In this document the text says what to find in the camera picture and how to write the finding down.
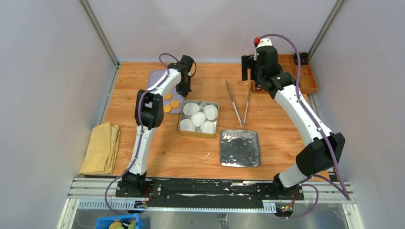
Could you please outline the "lavender plastic tray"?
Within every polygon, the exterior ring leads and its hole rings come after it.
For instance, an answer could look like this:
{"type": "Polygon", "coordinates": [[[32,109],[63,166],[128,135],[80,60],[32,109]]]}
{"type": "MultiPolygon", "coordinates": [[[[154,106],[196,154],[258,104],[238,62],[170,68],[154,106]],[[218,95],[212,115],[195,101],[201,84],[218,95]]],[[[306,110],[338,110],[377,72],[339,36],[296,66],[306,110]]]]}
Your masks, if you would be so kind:
{"type": "Polygon", "coordinates": [[[185,97],[182,97],[176,92],[175,79],[174,76],[170,76],[169,71],[161,69],[150,72],[147,90],[152,89],[154,89],[154,91],[152,91],[153,94],[160,94],[163,96],[163,106],[166,104],[170,105],[173,100],[180,102],[180,106],[176,109],[172,108],[172,111],[169,114],[180,114],[182,112],[185,97]],[[172,93],[171,100],[164,99],[168,93],[172,93]]]}

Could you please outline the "gold square cookie tin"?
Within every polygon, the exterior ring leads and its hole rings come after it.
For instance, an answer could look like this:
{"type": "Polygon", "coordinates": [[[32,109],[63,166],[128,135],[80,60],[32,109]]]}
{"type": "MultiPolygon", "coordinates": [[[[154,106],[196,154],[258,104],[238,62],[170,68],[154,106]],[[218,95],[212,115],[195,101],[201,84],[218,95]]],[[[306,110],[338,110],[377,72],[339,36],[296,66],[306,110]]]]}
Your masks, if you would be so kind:
{"type": "Polygon", "coordinates": [[[181,109],[178,130],[181,136],[214,139],[218,117],[218,103],[185,100],[181,109]]]}

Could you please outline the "metal kitchen tongs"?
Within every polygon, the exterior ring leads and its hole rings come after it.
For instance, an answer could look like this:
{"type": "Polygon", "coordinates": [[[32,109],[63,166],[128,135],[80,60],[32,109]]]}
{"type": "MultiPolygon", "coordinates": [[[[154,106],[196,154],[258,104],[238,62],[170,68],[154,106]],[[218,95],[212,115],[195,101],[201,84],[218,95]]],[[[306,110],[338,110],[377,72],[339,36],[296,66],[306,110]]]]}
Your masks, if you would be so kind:
{"type": "Polygon", "coordinates": [[[232,85],[228,80],[225,81],[225,86],[226,86],[229,98],[231,100],[232,107],[236,114],[237,120],[239,122],[239,125],[241,127],[244,127],[247,122],[247,113],[248,113],[249,105],[250,105],[250,97],[251,97],[251,91],[252,91],[251,86],[248,85],[248,88],[247,88],[246,100],[245,100],[245,106],[244,106],[245,109],[243,112],[241,112],[240,107],[238,106],[238,101],[235,99],[236,93],[234,93],[234,91],[232,89],[232,85]]]}

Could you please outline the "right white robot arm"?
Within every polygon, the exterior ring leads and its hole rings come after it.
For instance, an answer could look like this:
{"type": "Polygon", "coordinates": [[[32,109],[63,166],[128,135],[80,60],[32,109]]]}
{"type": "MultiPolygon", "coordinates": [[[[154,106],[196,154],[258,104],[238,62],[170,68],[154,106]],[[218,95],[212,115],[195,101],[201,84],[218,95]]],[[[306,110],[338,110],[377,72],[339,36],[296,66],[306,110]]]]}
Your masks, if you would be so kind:
{"type": "Polygon", "coordinates": [[[304,142],[295,163],[274,177],[273,194],[285,199],[292,187],[316,173],[338,164],[345,144],[341,133],[332,132],[309,107],[296,88],[294,77],[282,70],[272,45],[256,48],[254,55],[241,57],[242,80],[253,80],[288,114],[304,142]]]}

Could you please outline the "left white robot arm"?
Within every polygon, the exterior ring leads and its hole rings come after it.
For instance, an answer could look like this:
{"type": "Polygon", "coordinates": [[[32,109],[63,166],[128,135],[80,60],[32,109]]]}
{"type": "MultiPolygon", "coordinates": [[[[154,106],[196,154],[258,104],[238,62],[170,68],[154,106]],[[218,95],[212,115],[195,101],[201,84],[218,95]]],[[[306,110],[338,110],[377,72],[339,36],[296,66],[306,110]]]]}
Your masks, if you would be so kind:
{"type": "Polygon", "coordinates": [[[164,119],[163,100],[174,88],[182,97],[191,92],[191,70],[195,61],[183,55],[168,65],[161,77],[146,90],[139,90],[135,106],[136,138],[130,163],[122,175],[122,182],[135,197],[146,192],[147,160],[157,128],[164,119]]]}

